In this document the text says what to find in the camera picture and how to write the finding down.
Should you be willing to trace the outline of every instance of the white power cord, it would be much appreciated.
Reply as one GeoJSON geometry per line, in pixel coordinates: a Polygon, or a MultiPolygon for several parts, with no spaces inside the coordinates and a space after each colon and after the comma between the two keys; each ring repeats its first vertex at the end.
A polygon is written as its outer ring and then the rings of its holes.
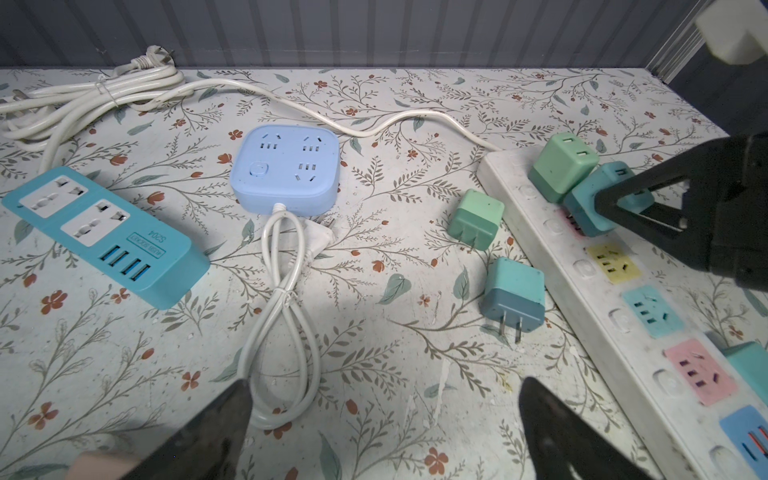
{"type": "Polygon", "coordinates": [[[39,168],[39,172],[42,173],[53,168],[56,150],[61,143],[112,108],[128,104],[134,110],[149,111],[175,98],[192,95],[195,90],[221,85],[263,95],[295,108],[351,137],[372,137],[389,125],[406,118],[427,117],[447,122],[470,141],[487,150],[501,150],[500,147],[476,136],[456,119],[441,111],[428,109],[403,111],[387,118],[377,127],[359,131],[338,124],[271,91],[243,81],[209,78],[187,83],[184,75],[174,66],[170,54],[156,45],[150,46],[146,55],[135,58],[130,64],[115,68],[113,75],[109,78],[93,83],[39,88],[27,92],[26,99],[0,104],[0,114],[23,112],[21,117],[17,114],[12,118],[6,118],[5,122],[0,124],[0,133],[14,141],[16,146],[23,150],[43,151],[39,168]],[[137,104],[136,102],[139,101],[146,101],[146,103],[137,104]],[[53,105],[61,105],[61,107],[53,110],[53,105]]]}
{"type": "Polygon", "coordinates": [[[307,318],[301,311],[301,307],[296,301],[296,293],[293,288],[299,279],[302,268],[322,251],[333,240],[329,233],[323,233],[321,230],[328,230],[315,223],[307,231],[310,233],[310,252],[306,248],[306,235],[301,220],[294,214],[286,210],[285,205],[276,204],[273,208],[273,215],[266,222],[261,233],[261,251],[264,259],[267,274],[272,280],[274,291],[266,306],[259,315],[259,319],[253,326],[248,335],[248,340],[243,346],[240,354],[240,362],[237,364],[237,376],[249,379],[251,397],[253,398],[253,411],[250,416],[250,424],[258,429],[276,429],[296,417],[301,415],[309,407],[317,394],[317,387],[320,384],[320,352],[317,348],[315,333],[307,318]],[[280,254],[280,224],[283,218],[287,218],[296,227],[296,234],[299,237],[299,246],[296,248],[296,258],[288,274],[280,278],[280,268],[278,265],[278,255],[280,254]],[[270,251],[270,231],[272,233],[272,247],[270,251]],[[293,339],[293,345],[296,347],[296,355],[299,358],[299,386],[296,389],[296,395],[291,402],[290,407],[282,413],[273,414],[272,409],[259,397],[257,386],[251,375],[253,371],[253,362],[259,351],[267,333],[282,315],[288,326],[288,331],[293,339]],[[310,346],[312,353],[312,380],[307,387],[307,363],[304,347],[296,328],[296,321],[301,325],[301,329],[306,335],[306,342],[310,346]]]}

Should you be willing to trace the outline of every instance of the blue power strip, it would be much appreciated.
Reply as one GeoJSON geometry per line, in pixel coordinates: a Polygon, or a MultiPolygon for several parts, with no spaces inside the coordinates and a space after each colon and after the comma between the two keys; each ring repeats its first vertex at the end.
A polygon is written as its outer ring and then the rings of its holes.
{"type": "Polygon", "coordinates": [[[189,237],[68,167],[30,180],[2,204],[159,310],[210,266],[189,237]]]}

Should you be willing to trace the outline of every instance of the floral pattern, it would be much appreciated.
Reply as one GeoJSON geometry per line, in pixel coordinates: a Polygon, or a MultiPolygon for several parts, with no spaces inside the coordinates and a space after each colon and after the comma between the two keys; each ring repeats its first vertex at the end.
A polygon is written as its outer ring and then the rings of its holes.
{"type": "MultiPolygon", "coordinates": [[[[96,81],[101,73],[3,71],[0,84],[25,90],[96,81]]],[[[505,148],[570,131],[603,161],[623,160],[635,170],[723,135],[641,69],[186,75],[258,83],[356,128],[433,108],[505,148]]],[[[7,233],[0,252],[0,475],[24,478],[40,468],[50,472],[46,479],[63,478],[63,465],[88,449],[146,455],[231,381],[270,288],[260,249],[266,218],[237,204],[228,176],[246,132],[265,123],[316,121],[213,88],[159,111],[112,111],[59,151],[69,167],[186,233],[208,255],[209,272],[169,310],[151,308],[15,215],[0,217],[7,233]]],[[[502,334],[480,315],[490,262],[527,262],[505,225],[482,252],[446,233],[463,193],[481,188],[475,171],[484,151],[424,118],[374,137],[341,135],[339,146],[336,205],[314,219],[336,239],[298,286],[320,347],[319,391],[291,424],[248,432],[238,479],[534,478],[516,402],[526,376],[538,377],[659,476],[550,297],[546,327],[519,344],[514,332],[502,334]]],[[[33,178],[38,162],[38,154],[0,142],[0,195],[33,178]]],[[[680,191],[659,195],[675,200],[680,191]]],[[[650,245],[637,252],[677,305],[724,345],[768,343],[764,293],[694,272],[650,245]]],[[[260,364],[270,391],[264,398],[280,410],[298,378],[289,344],[276,326],[260,364]]]]}

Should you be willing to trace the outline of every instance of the red flower print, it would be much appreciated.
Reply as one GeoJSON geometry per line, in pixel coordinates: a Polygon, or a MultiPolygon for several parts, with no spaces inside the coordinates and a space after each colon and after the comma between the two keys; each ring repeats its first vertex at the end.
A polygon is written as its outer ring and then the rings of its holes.
{"type": "Polygon", "coordinates": [[[125,161],[128,159],[125,155],[115,155],[112,157],[112,160],[109,161],[109,163],[113,164],[115,167],[118,165],[122,165],[125,163],[125,161]]]}
{"type": "Polygon", "coordinates": [[[147,203],[150,205],[155,205],[157,202],[161,202],[165,200],[165,194],[163,192],[154,192],[152,195],[147,197],[147,203]]]}
{"type": "Polygon", "coordinates": [[[744,332],[737,330],[733,325],[728,326],[728,333],[730,333],[731,336],[735,336],[739,340],[744,340],[744,332]]]}
{"type": "Polygon", "coordinates": [[[123,300],[127,299],[129,296],[131,296],[130,293],[126,293],[128,291],[127,288],[121,288],[120,293],[116,293],[112,296],[112,300],[114,300],[115,303],[120,303],[123,300]]]}
{"type": "Polygon", "coordinates": [[[37,413],[27,421],[27,425],[35,425],[35,430],[42,430],[45,427],[45,420],[53,420],[58,415],[58,410],[51,410],[52,402],[43,403],[40,406],[40,413],[37,413]]]}
{"type": "Polygon", "coordinates": [[[196,389],[200,383],[197,383],[197,379],[200,378],[200,370],[197,370],[194,375],[190,375],[189,372],[184,373],[181,376],[182,380],[186,380],[184,384],[181,386],[181,391],[186,392],[187,389],[196,389]]]}
{"type": "MultiPolygon", "coordinates": [[[[272,413],[274,413],[275,415],[277,415],[278,413],[282,413],[282,412],[280,411],[280,409],[274,409],[274,410],[272,411],[272,413]]],[[[293,426],[293,424],[292,424],[291,422],[288,422],[287,424],[285,424],[285,425],[282,425],[282,426],[279,426],[279,427],[277,427],[277,428],[276,428],[276,429],[274,429],[274,430],[264,430],[264,435],[266,435],[266,436],[269,436],[269,435],[270,435],[270,433],[271,433],[271,434],[275,435],[275,439],[277,439],[277,440],[280,440],[280,439],[283,437],[283,433],[285,433],[285,432],[287,432],[288,430],[290,430],[290,428],[291,428],[292,426],[293,426]]]]}
{"type": "Polygon", "coordinates": [[[444,475],[445,466],[443,464],[448,463],[448,456],[445,453],[437,453],[435,447],[429,449],[429,455],[424,458],[424,463],[429,466],[429,473],[432,475],[444,475]]]}
{"type": "Polygon", "coordinates": [[[62,308],[64,306],[64,300],[66,300],[67,294],[62,293],[61,290],[56,290],[50,296],[46,296],[41,302],[43,304],[43,315],[48,315],[51,309],[62,308]]]}
{"type": "Polygon", "coordinates": [[[346,405],[346,409],[349,411],[349,413],[357,415],[357,404],[354,400],[349,399],[346,401],[346,403],[344,403],[344,405],[346,405]]]}

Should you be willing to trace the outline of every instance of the electrical plug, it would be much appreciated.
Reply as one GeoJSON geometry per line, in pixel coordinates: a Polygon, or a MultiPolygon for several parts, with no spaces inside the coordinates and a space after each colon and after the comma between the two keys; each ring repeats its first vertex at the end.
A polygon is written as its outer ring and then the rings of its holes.
{"type": "Polygon", "coordinates": [[[488,269],[485,296],[480,313],[501,323],[504,335],[507,325],[517,330],[515,343],[523,332],[531,332],[544,323],[544,274],[532,266],[499,257],[488,269]]]}

